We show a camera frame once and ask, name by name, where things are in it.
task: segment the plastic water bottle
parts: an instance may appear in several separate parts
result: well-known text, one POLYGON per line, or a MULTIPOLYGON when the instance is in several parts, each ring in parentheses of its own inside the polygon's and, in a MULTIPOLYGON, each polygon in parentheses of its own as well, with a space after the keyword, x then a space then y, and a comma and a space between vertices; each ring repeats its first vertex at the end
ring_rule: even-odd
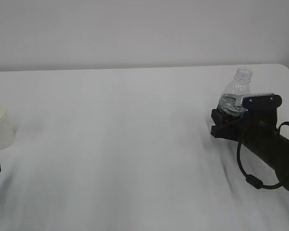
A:
POLYGON ((252 71, 241 67, 237 70, 234 80, 232 80, 218 102, 217 109, 229 115, 240 117, 246 109, 241 106, 236 106, 236 99, 239 95, 250 94, 250 84, 252 71))

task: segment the cable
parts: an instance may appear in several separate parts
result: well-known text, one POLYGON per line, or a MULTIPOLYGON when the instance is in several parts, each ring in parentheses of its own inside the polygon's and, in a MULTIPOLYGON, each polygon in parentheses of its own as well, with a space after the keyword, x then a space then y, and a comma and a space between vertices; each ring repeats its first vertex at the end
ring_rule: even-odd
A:
MULTIPOLYGON (((284 123, 282 123, 278 129, 277 129, 277 133, 278 135, 280 135, 280 129, 283 125, 287 125, 289 126, 289 122, 286 121, 284 123)), ((241 158, 240 158, 240 151, 241 151, 241 146, 242 146, 242 141, 244 138, 245 133, 243 133, 242 137, 239 139, 238 143, 237 143, 237 148, 236 148, 236 161, 237 164, 242 172, 242 174, 245 176, 245 179, 247 181, 247 183, 251 184, 253 187, 255 187, 256 189, 268 189, 268 190, 272 190, 272 189, 278 189, 281 186, 283 186, 283 184, 289 179, 289 168, 287 169, 284 177, 282 180, 280 180, 277 184, 274 185, 264 185, 263 182, 255 177, 254 175, 251 174, 247 174, 246 171, 244 170, 242 163, 241 163, 241 158)))

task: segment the white wall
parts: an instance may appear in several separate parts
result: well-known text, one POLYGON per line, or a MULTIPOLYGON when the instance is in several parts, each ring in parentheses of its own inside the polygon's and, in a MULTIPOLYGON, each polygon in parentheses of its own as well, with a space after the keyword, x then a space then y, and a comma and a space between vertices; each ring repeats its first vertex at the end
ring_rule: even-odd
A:
POLYGON ((281 63, 289 0, 0 0, 0 70, 281 63))

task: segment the cup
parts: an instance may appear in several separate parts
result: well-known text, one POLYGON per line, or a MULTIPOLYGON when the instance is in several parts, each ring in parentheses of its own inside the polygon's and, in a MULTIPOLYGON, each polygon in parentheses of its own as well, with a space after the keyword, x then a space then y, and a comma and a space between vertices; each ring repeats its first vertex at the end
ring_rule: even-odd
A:
POLYGON ((6 109, 0 105, 0 150, 10 147, 14 139, 15 134, 7 117, 6 109))

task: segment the table surface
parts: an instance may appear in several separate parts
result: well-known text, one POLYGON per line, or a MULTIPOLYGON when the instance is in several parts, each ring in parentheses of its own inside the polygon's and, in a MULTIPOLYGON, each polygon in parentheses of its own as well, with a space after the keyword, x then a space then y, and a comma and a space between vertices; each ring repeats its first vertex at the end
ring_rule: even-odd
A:
MULTIPOLYGON (((0 231, 289 231, 289 192, 248 185, 236 143, 209 132, 238 67, 0 72, 17 130, 0 151, 0 231)), ((289 70, 246 67, 289 121, 289 70)), ((242 163, 276 182, 244 147, 242 163)))

